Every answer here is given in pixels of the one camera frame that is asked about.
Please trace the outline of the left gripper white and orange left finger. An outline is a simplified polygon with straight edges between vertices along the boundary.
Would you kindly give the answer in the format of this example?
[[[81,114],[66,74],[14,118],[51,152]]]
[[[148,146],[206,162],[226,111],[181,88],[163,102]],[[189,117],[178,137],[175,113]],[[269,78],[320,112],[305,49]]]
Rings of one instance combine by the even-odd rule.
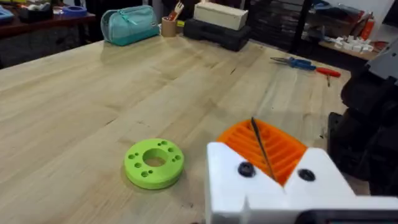
[[[206,149],[207,223],[287,223],[288,136],[258,119],[239,122]]]

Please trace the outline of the left gripper white and orange right finger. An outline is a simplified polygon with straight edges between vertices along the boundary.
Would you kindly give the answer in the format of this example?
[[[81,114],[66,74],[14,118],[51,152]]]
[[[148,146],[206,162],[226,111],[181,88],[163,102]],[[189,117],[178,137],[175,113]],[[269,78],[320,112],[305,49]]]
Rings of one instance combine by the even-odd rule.
[[[304,144],[258,119],[252,131],[265,172],[284,192],[299,197],[350,198],[355,193],[326,151]]]

